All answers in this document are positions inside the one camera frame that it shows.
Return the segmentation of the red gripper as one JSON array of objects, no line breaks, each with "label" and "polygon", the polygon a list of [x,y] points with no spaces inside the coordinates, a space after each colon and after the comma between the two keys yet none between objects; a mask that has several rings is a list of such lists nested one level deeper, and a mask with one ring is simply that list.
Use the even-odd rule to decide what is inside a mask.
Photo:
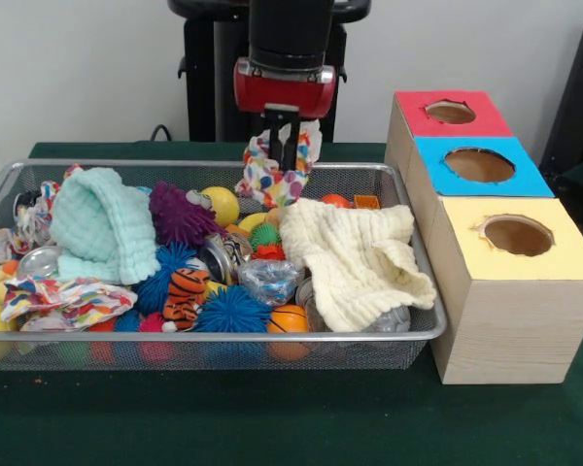
[{"label": "red gripper", "polygon": [[[234,66],[233,88],[237,107],[242,112],[264,112],[265,127],[269,131],[268,157],[282,163],[284,172],[296,168],[300,117],[325,117],[336,85],[336,71],[327,65],[317,73],[281,74],[258,68],[248,58],[240,57]],[[289,127],[289,136],[283,146],[279,132],[285,123]]]}]

